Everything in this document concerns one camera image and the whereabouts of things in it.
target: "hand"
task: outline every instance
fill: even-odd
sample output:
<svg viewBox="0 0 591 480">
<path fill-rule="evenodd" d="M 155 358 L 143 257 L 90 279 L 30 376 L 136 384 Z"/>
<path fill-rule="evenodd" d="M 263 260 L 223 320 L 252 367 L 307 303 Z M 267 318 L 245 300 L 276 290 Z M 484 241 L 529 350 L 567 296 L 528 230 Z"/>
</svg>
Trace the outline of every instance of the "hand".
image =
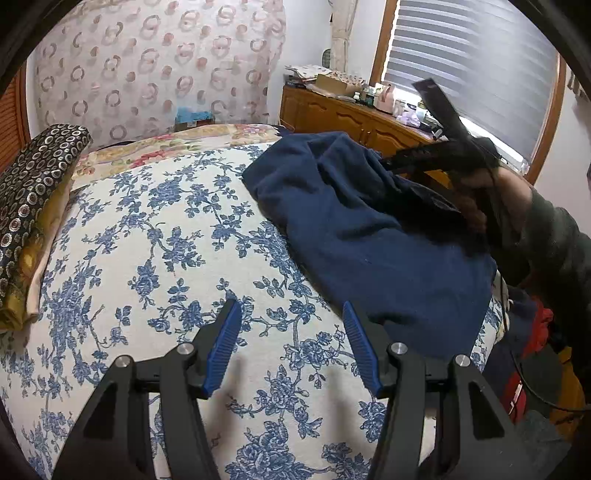
<svg viewBox="0 0 591 480">
<path fill-rule="evenodd" d="M 492 170 L 492 174 L 498 193 L 509 214 L 511 225 L 517 233 L 521 234 L 531 207 L 531 186 L 526 179 L 505 167 Z M 462 177 L 460 184 L 457 186 L 454 203 L 466 218 L 470 227 L 477 232 L 486 232 L 486 216 L 476 206 L 471 193 L 473 189 L 492 187 L 491 172 L 484 168 L 476 170 L 469 176 Z"/>
</svg>

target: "silver bolt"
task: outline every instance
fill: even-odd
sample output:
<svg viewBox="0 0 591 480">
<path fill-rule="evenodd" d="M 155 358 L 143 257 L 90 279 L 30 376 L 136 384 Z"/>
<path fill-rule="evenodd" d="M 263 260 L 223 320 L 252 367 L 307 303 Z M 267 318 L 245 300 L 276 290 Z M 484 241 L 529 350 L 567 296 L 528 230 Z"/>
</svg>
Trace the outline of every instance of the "silver bolt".
<svg viewBox="0 0 591 480">
<path fill-rule="evenodd" d="M 177 347 L 177 352 L 181 355 L 189 355 L 190 353 L 193 353 L 193 350 L 195 350 L 195 347 L 192 343 L 181 343 Z"/>
<path fill-rule="evenodd" d="M 396 355 L 404 355 L 408 352 L 408 347 L 402 342 L 396 342 L 390 345 L 390 350 Z"/>
<path fill-rule="evenodd" d="M 115 359 L 115 366 L 119 368 L 125 368 L 131 363 L 131 357 L 129 355 L 121 355 Z"/>
<path fill-rule="evenodd" d="M 467 367 L 470 365 L 470 359 L 466 355 L 456 355 L 456 363 L 460 367 Z"/>
</svg>

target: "blue flower pattern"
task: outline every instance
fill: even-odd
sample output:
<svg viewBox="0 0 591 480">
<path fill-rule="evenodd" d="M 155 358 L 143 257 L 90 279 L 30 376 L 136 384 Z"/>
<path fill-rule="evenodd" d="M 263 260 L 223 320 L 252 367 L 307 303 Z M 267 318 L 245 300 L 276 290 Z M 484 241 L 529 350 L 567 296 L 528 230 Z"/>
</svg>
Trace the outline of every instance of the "blue flower pattern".
<svg viewBox="0 0 591 480">
<path fill-rule="evenodd" d="M 222 477 L 365 479 L 385 403 L 364 389 L 342 323 L 241 182 L 268 146 L 185 155 L 71 196 L 39 320 L 0 333 L 0 398 L 43 478 L 118 355 L 162 355 L 237 299 L 235 354 L 221 389 L 200 403 Z M 478 365 L 499 325 L 493 307 L 472 352 Z M 167 478 L 157 395 L 150 412 L 157 476 Z"/>
</svg>

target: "person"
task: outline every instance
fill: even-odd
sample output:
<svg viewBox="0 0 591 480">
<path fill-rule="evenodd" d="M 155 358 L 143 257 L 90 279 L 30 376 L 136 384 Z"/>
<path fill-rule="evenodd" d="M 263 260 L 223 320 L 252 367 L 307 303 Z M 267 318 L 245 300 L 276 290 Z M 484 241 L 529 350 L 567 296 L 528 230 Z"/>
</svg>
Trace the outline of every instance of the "person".
<svg viewBox="0 0 591 480">
<path fill-rule="evenodd" d="M 467 190 L 456 206 L 469 225 L 485 231 L 487 218 L 469 195 L 472 189 L 498 189 L 508 220 L 520 240 L 517 249 L 530 264 L 535 293 L 554 312 L 572 347 L 572 366 L 587 405 L 591 404 L 591 239 L 579 231 L 563 208 L 554 207 L 525 179 L 505 167 L 477 170 L 460 179 Z M 569 453 L 551 480 L 589 478 L 591 472 L 591 413 L 581 419 Z"/>
</svg>

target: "zebra blind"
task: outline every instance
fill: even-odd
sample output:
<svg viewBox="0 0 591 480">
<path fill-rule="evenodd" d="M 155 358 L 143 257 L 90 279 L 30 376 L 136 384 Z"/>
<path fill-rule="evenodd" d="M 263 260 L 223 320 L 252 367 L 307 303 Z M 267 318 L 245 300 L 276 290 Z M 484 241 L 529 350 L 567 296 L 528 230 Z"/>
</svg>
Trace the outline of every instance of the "zebra blind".
<svg viewBox="0 0 591 480">
<path fill-rule="evenodd" d="M 432 77 L 460 114 L 531 158 L 556 49 L 508 0 L 399 0 L 384 82 Z"/>
</svg>

